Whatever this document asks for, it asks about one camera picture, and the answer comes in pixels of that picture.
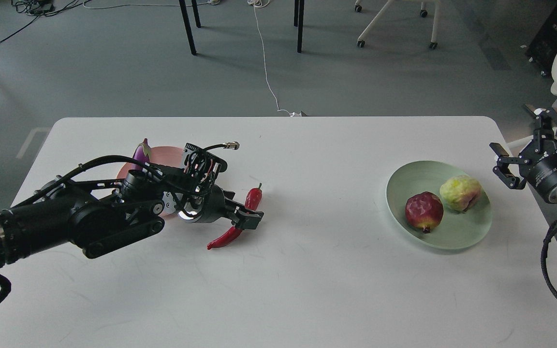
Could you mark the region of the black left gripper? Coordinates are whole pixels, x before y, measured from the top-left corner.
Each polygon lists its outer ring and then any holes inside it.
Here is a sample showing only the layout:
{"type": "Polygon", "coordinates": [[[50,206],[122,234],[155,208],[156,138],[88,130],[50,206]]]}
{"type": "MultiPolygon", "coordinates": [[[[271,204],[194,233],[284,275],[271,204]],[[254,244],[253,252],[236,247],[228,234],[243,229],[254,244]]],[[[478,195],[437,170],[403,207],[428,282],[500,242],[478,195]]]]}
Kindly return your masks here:
{"type": "Polygon", "coordinates": [[[263,219],[263,211],[247,208],[235,201],[235,192],[225,191],[217,185],[206,196],[177,194],[182,211],[177,216],[187,223],[212,223],[219,218],[229,218],[236,229],[253,231],[263,219]]]}

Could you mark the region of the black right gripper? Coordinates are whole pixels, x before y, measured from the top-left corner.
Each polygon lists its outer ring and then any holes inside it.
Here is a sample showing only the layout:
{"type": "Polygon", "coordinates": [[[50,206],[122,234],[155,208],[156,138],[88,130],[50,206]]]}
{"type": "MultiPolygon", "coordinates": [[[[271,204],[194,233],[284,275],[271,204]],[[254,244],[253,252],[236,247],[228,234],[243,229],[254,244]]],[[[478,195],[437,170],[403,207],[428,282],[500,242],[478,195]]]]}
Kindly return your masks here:
{"type": "MultiPolygon", "coordinates": [[[[537,108],[525,105],[533,119],[533,140],[544,145],[546,140],[557,141],[557,108],[537,108]]],[[[524,189],[531,185],[546,203],[557,203],[557,147],[547,145],[545,150],[537,151],[532,143],[519,152],[519,157],[511,157],[499,143],[489,143],[497,156],[493,173],[510,189],[524,189]],[[509,165],[518,165],[520,177],[515,176],[509,165]]]]}

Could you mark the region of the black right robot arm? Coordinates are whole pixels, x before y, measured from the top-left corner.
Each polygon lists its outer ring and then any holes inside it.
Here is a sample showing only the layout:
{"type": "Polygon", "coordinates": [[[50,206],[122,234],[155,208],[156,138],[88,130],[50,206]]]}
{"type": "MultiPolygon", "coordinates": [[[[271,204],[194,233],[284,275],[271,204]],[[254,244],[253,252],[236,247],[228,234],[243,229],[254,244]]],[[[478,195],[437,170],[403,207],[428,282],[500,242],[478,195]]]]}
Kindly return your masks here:
{"type": "MultiPolygon", "coordinates": [[[[525,106],[533,119],[532,139],[511,156],[502,145],[489,147],[497,155],[493,173],[510,189],[523,189],[529,184],[546,203],[557,203],[557,110],[525,106]]],[[[557,300],[557,290],[550,280],[547,258],[551,240],[557,241],[557,220],[553,222],[543,240],[540,267],[550,292],[557,300]]]]}

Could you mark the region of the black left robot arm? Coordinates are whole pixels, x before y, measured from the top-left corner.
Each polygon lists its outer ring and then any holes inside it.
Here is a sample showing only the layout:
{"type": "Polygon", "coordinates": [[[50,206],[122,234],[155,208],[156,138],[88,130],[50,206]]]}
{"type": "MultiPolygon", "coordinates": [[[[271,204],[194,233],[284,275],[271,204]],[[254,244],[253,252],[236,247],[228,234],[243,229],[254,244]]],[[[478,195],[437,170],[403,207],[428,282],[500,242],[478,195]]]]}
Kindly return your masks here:
{"type": "MultiPolygon", "coordinates": [[[[159,233],[166,208],[187,223],[229,219],[230,229],[208,249],[228,245],[242,231],[257,228],[264,216],[257,209],[262,194],[254,188],[239,203],[234,192],[216,185],[227,167],[213,154],[216,148],[237,150],[239,143],[188,143],[180,165],[170,167],[152,163],[152,148],[143,140],[132,157],[98,157],[57,176],[0,211],[0,268],[64,243],[95,259],[159,233]]],[[[0,303],[10,292],[10,281],[0,275],[0,303]]]]}

